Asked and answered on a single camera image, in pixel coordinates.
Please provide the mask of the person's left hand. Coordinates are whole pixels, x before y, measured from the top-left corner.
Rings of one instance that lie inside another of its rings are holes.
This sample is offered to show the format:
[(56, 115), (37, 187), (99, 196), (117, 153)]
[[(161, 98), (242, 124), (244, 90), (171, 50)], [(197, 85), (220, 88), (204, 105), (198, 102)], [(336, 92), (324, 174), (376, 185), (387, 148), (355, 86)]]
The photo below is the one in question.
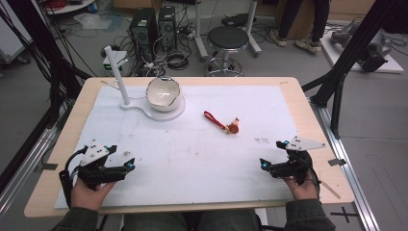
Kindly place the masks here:
[(107, 194), (114, 187), (115, 182), (98, 186), (92, 190), (81, 179), (78, 179), (71, 191), (71, 206), (85, 208), (98, 212)]

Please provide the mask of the white foam mat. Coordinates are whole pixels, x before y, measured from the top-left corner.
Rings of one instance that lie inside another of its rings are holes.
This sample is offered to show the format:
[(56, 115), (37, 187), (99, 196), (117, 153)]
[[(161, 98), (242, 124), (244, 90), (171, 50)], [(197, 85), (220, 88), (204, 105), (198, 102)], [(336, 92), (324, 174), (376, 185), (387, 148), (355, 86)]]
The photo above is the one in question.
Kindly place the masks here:
[[(277, 141), (297, 134), (278, 86), (184, 86), (184, 112), (155, 121), (137, 110), (123, 110), (118, 90), (103, 87), (90, 111), (79, 147), (93, 140), (117, 151), (108, 166), (132, 158), (135, 170), (115, 184), (105, 207), (286, 202), (292, 195), (280, 179), (261, 169), (260, 159), (283, 163)], [(240, 120), (238, 134), (227, 135), (209, 121)]]

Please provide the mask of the white ceramic bowl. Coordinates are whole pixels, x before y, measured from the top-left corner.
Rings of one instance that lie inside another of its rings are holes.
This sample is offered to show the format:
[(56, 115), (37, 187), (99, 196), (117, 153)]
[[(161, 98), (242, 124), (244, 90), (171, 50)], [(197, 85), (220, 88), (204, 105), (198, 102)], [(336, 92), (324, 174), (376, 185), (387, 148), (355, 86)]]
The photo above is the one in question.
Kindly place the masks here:
[(170, 112), (181, 105), (183, 94), (178, 82), (163, 76), (149, 82), (146, 99), (153, 109), (159, 112)]

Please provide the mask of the white power supply box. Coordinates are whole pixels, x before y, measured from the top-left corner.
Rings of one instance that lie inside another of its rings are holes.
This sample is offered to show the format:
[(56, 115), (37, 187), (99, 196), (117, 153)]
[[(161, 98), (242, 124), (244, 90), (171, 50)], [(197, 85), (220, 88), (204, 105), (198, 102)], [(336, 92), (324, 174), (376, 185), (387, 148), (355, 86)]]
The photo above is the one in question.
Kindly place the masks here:
[[(112, 51), (117, 68), (122, 76), (129, 69), (129, 58), (126, 51)], [(112, 66), (108, 58), (104, 59), (103, 66), (109, 76), (114, 76)]]

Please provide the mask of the round white table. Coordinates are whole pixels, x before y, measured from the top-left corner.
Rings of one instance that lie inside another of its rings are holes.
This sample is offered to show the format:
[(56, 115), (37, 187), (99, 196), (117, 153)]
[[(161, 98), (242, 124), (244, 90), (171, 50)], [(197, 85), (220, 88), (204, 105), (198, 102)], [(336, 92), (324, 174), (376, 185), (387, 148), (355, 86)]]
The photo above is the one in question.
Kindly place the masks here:
[(95, 4), (96, 0), (41, 0), (40, 5), (50, 14), (71, 13)]

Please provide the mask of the white floor board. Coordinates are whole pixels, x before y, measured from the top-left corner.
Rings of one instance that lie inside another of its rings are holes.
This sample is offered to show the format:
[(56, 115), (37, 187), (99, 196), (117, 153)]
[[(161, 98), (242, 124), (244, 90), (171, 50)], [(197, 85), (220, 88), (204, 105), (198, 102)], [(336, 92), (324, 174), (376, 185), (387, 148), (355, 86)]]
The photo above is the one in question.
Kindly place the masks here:
[[(359, 25), (359, 22), (351, 22), (336, 30), (326, 27), (328, 32), (323, 36), (322, 47), (332, 65), (340, 58)], [(363, 55), (357, 60), (351, 70), (401, 73), (403, 68), (390, 56), (391, 51), (391, 41), (383, 35), (382, 31), (379, 31), (364, 49)]]

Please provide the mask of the clear plastic bag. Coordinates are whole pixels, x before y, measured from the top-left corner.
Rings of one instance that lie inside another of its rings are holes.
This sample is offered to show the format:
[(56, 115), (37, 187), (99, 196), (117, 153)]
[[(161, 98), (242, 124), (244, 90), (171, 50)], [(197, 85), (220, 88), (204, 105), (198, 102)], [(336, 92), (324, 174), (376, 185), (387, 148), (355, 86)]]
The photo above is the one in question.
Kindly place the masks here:
[(84, 30), (107, 30), (112, 31), (119, 28), (123, 18), (114, 13), (105, 13), (102, 15), (94, 13), (80, 13), (73, 17), (80, 23)]

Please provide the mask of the white stand leg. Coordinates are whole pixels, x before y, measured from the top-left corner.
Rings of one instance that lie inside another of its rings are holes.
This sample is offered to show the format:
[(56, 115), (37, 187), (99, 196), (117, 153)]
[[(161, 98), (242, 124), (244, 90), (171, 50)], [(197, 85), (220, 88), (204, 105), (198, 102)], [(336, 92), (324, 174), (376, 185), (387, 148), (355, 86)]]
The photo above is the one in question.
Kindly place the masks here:
[(195, 3), (195, 29), (193, 38), (199, 52), (200, 61), (205, 62), (208, 59), (208, 53), (201, 37), (201, 0), (194, 0)]
[(257, 58), (261, 53), (262, 49), (260, 48), (259, 44), (255, 40), (255, 38), (252, 36), (252, 26), (253, 26), (253, 21), (255, 18), (255, 12), (257, 8), (257, 2), (258, 0), (250, 0), (249, 4), (249, 10), (248, 10), (248, 18), (246, 22), (246, 33), (249, 38), (249, 45), (253, 51), (253, 55), (255, 58)]

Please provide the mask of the black computer tower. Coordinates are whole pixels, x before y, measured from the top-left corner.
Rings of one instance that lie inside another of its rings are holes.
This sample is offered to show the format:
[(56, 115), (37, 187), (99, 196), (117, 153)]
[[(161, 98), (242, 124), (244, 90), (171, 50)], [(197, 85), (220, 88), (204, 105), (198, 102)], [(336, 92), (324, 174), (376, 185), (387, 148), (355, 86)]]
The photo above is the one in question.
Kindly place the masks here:
[(159, 38), (156, 12), (153, 8), (137, 8), (129, 27), (132, 42), (138, 54), (153, 62), (158, 50), (155, 42)]
[(163, 51), (171, 51), (176, 48), (175, 8), (173, 6), (161, 6), (159, 11), (158, 25), (161, 35)]

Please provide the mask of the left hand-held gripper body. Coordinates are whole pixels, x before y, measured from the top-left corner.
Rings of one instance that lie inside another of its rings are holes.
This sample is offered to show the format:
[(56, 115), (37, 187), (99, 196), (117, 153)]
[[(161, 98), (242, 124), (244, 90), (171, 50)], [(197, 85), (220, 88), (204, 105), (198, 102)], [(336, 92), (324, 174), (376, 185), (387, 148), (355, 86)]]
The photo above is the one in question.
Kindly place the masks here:
[(110, 155), (104, 155), (104, 146), (104, 144), (93, 140), (78, 168), (78, 177), (92, 190), (101, 184), (121, 181), (126, 176), (122, 173), (122, 167), (105, 166)]

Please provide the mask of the aluminium rail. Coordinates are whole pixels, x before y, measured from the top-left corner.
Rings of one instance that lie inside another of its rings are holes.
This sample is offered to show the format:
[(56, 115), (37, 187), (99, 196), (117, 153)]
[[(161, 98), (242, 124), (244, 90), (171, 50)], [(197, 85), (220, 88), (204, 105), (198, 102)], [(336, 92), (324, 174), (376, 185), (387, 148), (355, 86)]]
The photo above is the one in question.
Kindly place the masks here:
[(341, 139), (336, 137), (336, 134), (330, 128), (331, 115), (325, 107), (320, 107), (313, 103), (311, 99), (308, 99), (315, 115), (320, 123), (328, 143), (334, 152), (336, 158), (344, 160), (344, 164), (340, 165), (341, 170), (345, 175), (350, 188), (354, 194), (353, 204), (357, 210), (358, 218), (363, 224), (365, 231), (380, 231), (376, 218), (371, 210), (371, 207), (367, 201), (364, 191), (360, 185), (358, 177), (353, 169), (352, 163), (350, 162), (344, 145)]
[(56, 128), (45, 129), (37, 139), (34, 139), (34, 143), (28, 147), (28, 151), (26, 152), (26, 156), (23, 158), (22, 163), (13, 173), (12, 178), (6, 185), (5, 189), (0, 193), (0, 220), (3, 219), (13, 205), (17, 195), (35, 170), (41, 157), (51, 146), (56, 135)]

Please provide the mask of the black tape cross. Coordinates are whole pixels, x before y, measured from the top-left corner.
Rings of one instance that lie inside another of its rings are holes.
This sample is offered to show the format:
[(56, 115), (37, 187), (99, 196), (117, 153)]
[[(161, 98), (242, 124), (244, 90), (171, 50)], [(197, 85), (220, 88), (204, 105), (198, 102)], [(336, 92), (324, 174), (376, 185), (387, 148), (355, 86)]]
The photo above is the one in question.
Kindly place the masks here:
[(341, 207), (341, 211), (340, 212), (331, 212), (330, 215), (331, 216), (337, 216), (337, 217), (343, 217), (346, 223), (350, 223), (350, 219), (351, 218), (358, 218), (359, 215), (356, 213), (350, 213), (348, 212), (345, 207)]

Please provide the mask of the flat black case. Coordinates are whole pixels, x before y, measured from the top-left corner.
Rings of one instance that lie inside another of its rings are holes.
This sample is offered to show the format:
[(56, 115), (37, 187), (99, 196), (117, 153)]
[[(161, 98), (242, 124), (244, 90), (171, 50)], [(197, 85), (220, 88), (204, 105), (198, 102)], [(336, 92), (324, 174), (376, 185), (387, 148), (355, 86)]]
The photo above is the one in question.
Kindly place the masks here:
[(246, 27), (248, 18), (248, 13), (238, 13), (231, 16), (225, 16), (221, 19), (221, 24), (224, 26)]

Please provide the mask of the black metal frame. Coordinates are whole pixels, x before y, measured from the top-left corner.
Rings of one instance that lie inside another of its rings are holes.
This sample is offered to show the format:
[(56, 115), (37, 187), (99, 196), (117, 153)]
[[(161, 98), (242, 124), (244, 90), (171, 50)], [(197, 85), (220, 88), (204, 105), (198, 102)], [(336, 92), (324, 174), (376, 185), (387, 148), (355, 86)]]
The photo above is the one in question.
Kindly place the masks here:
[(90, 78), (89, 74), (78, 68), (63, 55), (47, 23), (40, 16), (32, 0), (6, 0), (6, 2), (33, 39), (34, 44), (28, 44), (28, 40), (22, 36), (3, 10), (0, 10), (0, 17), (28, 49), (43, 77), (50, 83), (51, 106), (14, 155), (11, 162), (0, 174), (0, 193), (3, 193), (11, 184), (12, 178), (28, 158), (29, 152), (42, 132), (57, 121), (60, 115), (58, 113), (60, 106), (66, 100), (73, 100), (79, 96), (82, 89), (79, 80), (88, 80)]
[(334, 66), (326, 74), (301, 87), (303, 91), (308, 91), (319, 86), (311, 101), (320, 108), (326, 107), (328, 100), (334, 97), (329, 128), (337, 140), (340, 138), (339, 121), (345, 77), (401, 2), (402, 0), (375, 0)]

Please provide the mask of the person's right hand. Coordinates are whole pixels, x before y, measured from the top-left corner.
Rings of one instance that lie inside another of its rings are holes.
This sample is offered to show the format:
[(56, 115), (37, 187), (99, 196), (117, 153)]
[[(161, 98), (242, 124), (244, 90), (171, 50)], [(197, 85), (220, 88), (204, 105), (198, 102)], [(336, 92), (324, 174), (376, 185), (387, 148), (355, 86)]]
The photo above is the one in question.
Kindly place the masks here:
[(294, 200), (318, 199), (318, 190), (315, 181), (311, 176), (307, 176), (304, 183), (298, 185), (293, 177), (284, 178), (284, 182), (289, 187)]

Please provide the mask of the person's legs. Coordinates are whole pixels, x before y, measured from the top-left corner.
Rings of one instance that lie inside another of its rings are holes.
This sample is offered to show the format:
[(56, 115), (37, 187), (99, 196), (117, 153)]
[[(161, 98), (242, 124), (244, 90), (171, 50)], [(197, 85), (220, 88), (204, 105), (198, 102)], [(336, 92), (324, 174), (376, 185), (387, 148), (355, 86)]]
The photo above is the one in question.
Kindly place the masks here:
[[(124, 231), (189, 231), (181, 213), (125, 215)], [(197, 231), (259, 231), (253, 210), (216, 210), (201, 214)]]

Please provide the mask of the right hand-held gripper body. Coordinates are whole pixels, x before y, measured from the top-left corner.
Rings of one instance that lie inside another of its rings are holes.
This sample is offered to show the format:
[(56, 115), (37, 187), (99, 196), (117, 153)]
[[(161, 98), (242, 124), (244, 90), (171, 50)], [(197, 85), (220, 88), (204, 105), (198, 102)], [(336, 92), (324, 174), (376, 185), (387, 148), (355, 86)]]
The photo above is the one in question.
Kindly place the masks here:
[(299, 185), (304, 183), (307, 172), (313, 169), (313, 161), (309, 154), (311, 149), (325, 147), (324, 142), (313, 141), (310, 139), (295, 136), (288, 141), (287, 149), (284, 149), (288, 155), (288, 161), (280, 164), (272, 164), (274, 173), (273, 178), (284, 178), (294, 176)]

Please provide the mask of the thin wooden stick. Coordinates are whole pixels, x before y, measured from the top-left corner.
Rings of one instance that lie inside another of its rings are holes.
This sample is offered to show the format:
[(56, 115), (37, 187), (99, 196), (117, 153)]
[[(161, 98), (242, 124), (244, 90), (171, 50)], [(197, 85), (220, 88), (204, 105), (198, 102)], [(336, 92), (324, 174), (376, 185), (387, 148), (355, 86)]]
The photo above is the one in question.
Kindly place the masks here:
[(320, 183), (321, 183), (327, 190), (329, 190), (336, 198), (341, 199), (341, 196), (340, 196), (333, 188), (331, 188), (326, 182), (320, 181)]

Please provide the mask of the doll keychain with red strap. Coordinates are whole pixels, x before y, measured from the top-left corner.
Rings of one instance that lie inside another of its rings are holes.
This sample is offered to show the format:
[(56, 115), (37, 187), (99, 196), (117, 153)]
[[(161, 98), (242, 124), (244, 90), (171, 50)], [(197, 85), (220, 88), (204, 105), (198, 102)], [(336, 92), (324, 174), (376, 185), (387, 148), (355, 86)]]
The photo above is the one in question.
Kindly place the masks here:
[(238, 134), (240, 131), (240, 128), (239, 128), (240, 120), (237, 117), (230, 124), (222, 124), (208, 111), (204, 111), (203, 115), (209, 121), (211, 121), (213, 124), (219, 127), (222, 131), (224, 131), (227, 135)]

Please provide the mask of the white stand with pole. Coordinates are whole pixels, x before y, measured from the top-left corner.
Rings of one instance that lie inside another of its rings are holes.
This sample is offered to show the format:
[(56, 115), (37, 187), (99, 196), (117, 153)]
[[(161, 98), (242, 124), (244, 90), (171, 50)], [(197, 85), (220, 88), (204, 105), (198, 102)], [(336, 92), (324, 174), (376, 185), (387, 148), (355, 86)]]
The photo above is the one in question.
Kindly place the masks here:
[(147, 117), (149, 117), (152, 120), (156, 120), (156, 121), (170, 121), (180, 116), (184, 112), (185, 106), (186, 106), (184, 95), (181, 101), (181, 105), (175, 110), (170, 111), (170, 112), (159, 112), (153, 109), (149, 105), (146, 99), (147, 87), (142, 97), (139, 97), (139, 98), (130, 97), (124, 85), (122, 76), (117, 68), (117, 64), (115, 63), (115, 59), (113, 57), (112, 51), (113, 50), (110, 45), (104, 48), (106, 58), (108, 58), (111, 63), (112, 71), (115, 77), (115, 81), (112, 83), (109, 83), (109, 86), (120, 91), (120, 94), (122, 96), (122, 101), (119, 103), (119, 105), (121, 109), (142, 111)]

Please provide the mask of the brown cardboard box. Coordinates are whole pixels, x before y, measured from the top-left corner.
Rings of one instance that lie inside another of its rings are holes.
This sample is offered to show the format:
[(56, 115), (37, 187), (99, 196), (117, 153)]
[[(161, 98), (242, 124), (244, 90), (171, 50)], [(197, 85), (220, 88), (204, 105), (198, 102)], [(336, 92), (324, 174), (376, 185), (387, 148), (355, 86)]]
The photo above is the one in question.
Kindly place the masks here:
[[(278, 9), (275, 18), (278, 28), (281, 24), (281, 18), (286, 3), (287, 0), (278, 1)], [(312, 31), (314, 11), (314, 1), (303, 0), (298, 14), (295, 17), (293, 25), (288, 33), (287, 39), (305, 39), (309, 36)]]

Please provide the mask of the black round stool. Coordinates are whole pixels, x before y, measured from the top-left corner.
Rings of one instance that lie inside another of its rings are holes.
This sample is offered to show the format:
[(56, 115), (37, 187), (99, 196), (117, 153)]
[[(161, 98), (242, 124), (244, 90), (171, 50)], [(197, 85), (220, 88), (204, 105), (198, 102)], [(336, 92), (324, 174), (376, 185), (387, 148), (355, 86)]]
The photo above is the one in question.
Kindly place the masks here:
[(215, 50), (211, 59), (207, 62), (207, 76), (243, 76), (241, 64), (232, 59), (231, 55), (246, 49), (249, 37), (245, 31), (232, 26), (216, 27), (208, 33), (207, 42)]

